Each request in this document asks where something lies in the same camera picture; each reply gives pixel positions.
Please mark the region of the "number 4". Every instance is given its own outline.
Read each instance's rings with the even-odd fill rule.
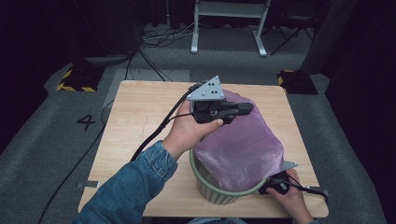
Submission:
[[[79,119],[79,120],[77,121],[77,123],[85,124],[85,129],[84,129],[84,131],[87,131],[87,130],[88,130],[88,127],[90,126],[90,124],[95,123],[95,121],[92,121],[92,115],[89,114],[89,115],[85,116],[84,118]]]

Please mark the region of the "person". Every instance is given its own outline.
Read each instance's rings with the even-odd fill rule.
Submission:
[[[177,114],[189,113],[190,102],[184,101]],[[177,169],[178,158],[222,125],[221,119],[198,124],[192,115],[175,118],[169,134],[110,177],[72,223],[140,223],[146,204],[161,192],[165,182]],[[298,181],[294,170],[288,170],[288,174]],[[285,195],[273,189],[267,191],[298,224],[315,221],[299,190],[290,188]]]

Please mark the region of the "black floor mat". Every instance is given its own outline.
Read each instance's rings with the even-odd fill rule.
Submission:
[[[277,82],[286,94],[318,95],[317,88],[311,76],[300,70],[280,70],[277,72]]]

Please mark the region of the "purple plastic bag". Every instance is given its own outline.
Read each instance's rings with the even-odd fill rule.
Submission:
[[[229,102],[254,104],[234,92],[224,90],[224,94]],[[249,115],[238,116],[207,135],[194,152],[220,188],[232,192],[252,188],[279,173],[283,165],[283,146],[256,105]]]

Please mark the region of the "black cable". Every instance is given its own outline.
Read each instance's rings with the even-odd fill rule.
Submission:
[[[132,60],[132,56],[129,59],[129,62],[127,64],[126,67],[126,72],[125,72],[125,80],[127,78],[128,75],[128,70],[129,70],[129,65],[131,63]],[[72,170],[67,174],[67,176],[64,178],[64,180],[61,182],[61,184],[58,186],[58,188],[53,192],[53,194],[51,195],[51,197],[49,198],[49,200],[47,201],[46,207],[44,208],[40,219],[38,220],[38,224],[42,222],[44,215],[46,215],[46,212],[48,210],[48,208],[50,207],[50,204],[52,203],[53,199],[55,198],[56,194],[58,193],[58,191],[61,189],[61,187],[64,185],[64,183],[66,182],[66,180],[70,177],[71,174],[73,174],[73,172],[76,170],[76,168],[79,166],[79,164],[82,162],[82,160],[84,160],[84,158],[87,156],[87,154],[91,151],[92,147],[95,145],[95,143],[97,142],[97,140],[99,139],[100,135],[103,133],[103,131],[105,130],[107,121],[104,122],[103,120],[103,115],[104,112],[106,110],[106,108],[111,105],[114,102],[114,100],[110,101],[110,103],[108,103],[103,109],[102,109],[102,113],[100,116],[100,119],[102,121],[103,127],[101,129],[101,131],[99,132],[99,134],[95,137],[95,139],[93,140],[93,142],[91,143],[90,147],[85,151],[85,153],[82,155],[82,157],[78,160],[78,162],[75,164],[75,166],[72,168]]]
[[[131,69],[129,69],[129,73],[131,74],[132,80],[134,80],[134,74],[132,73]]]
[[[142,152],[142,150],[145,148],[145,146],[151,142],[152,139],[154,139],[165,127],[166,125],[169,123],[169,121],[171,121],[170,117],[173,115],[173,113],[176,111],[176,109],[181,105],[181,103],[183,103],[183,101],[186,99],[186,97],[192,93],[193,91],[195,91],[196,89],[198,89],[200,86],[202,86],[201,83],[196,83],[195,85],[189,87],[189,90],[184,93],[184,95],[177,101],[177,103],[175,104],[175,106],[171,109],[171,111],[168,113],[168,115],[165,117],[165,119],[163,120],[163,122],[160,124],[160,126],[157,128],[157,130],[152,133],[143,143],[142,145],[140,145],[140,147],[137,149],[137,151],[134,153],[134,155],[131,158],[131,161],[135,161],[137,159],[137,157],[139,156],[140,152]]]
[[[167,76],[163,71],[161,71],[160,69],[157,68],[157,66],[149,59],[149,57],[142,51],[142,49],[140,49],[140,53],[143,56],[143,59],[146,61],[146,63],[148,63],[148,65],[158,74],[158,76],[160,76],[160,78],[165,81],[165,79],[163,78],[163,75],[165,77],[167,77],[170,81],[173,81],[169,76]]]
[[[66,180],[70,177],[71,174],[76,170],[76,168],[79,166],[79,164],[84,160],[84,158],[88,155],[88,153],[91,151],[92,147],[96,144],[97,140],[100,138],[101,134],[105,130],[106,124],[103,125],[102,129],[100,130],[99,134],[96,135],[95,139],[91,143],[90,147],[84,152],[82,157],[78,160],[78,162],[74,165],[74,167],[71,169],[71,171],[67,174],[67,176],[64,178],[64,180],[61,182],[61,184],[58,186],[58,188],[52,193],[51,197],[49,198],[46,207],[44,208],[43,212],[41,213],[40,219],[38,220],[38,224],[40,224],[43,220],[44,215],[46,215],[47,210],[50,207],[50,204],[52,203],[52,200],[55,198],[56,194],[58,191],[61,189],[61,187],[64,185]]]
[[[321,192],[321,191],[318,191],[318,190],[305,188],[305,187],[303,187],[297,180],[295,180],[293,177],[291,177],[291,176],[289,176],[289,175],[288,175],[288,177],[290,177],[291,179],[293,179],[298,185],[292,184],[292,183],[290,183],[289,181],[286,181],[286,180],[281,180],[281,182],[284,183],[284,184],[293,186],[293,187],[295,187],[295,188],[297,188],[297,189],[299,189],[299,190],[301,190],[301,191],[305,191],[305,192],[307,192],[307,193],[321,195],[321,196],[324,198],[324,201],[325,201],[326,203],[329,201],[329,197],[328,197],[325,193],[323,193],[323,192]]]
[[[131,60],[132,60],[132,57],[129,59],[128,64],[126,65],[124,80],[126,80],[126,78],[128,77],[128,70],[129,70],[129,65],[131,64]]]
[[[177,119],[177,118],[180,118],[180,117],[184,117],[184,116],[188,116],[188,115],[193,115],[193,114],[194,114],[194,113],[190,112],[190,113],[187,113],[187,114],[176,115],[176,116],[170,118],[169,120]]]
[[[168,30],[165,30],[161,35],[158,35],[156,31],[146,31],[144,35],[149,34],[149,36],[143,37],[144,41],[144,46],[148,48],[165,48],[173,43],[175,43],[177,40],[183,39],[188,35],[192,35],[192,29],[194,23],[190,24],[189,26],[185,27],[184,29],[180,30],[174,30],[174,32],[167,34]],[[156,44],[148,43],[149,41],[157,40]],[[170,41],[170,43],[162,45],[165,41]]]

